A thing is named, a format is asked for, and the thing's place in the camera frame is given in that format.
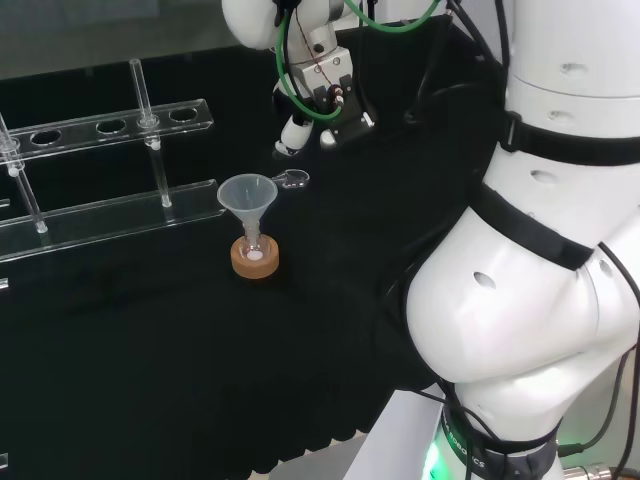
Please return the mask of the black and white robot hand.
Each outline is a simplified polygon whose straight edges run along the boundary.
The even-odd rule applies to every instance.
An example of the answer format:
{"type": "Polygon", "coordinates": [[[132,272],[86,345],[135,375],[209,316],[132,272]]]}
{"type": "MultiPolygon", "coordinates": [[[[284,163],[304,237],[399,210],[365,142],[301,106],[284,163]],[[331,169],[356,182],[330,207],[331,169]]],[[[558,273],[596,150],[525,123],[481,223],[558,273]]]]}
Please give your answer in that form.
{"type": "Polygon", "coordinates": [[[280,156],[298,155],[314,132],[322,149],[342,148],[371,133],[377,122],[356,85],[350,52],[343,47],[293,65],[274,87],[273,102],[285,120],[274,145],[280,156]]]}

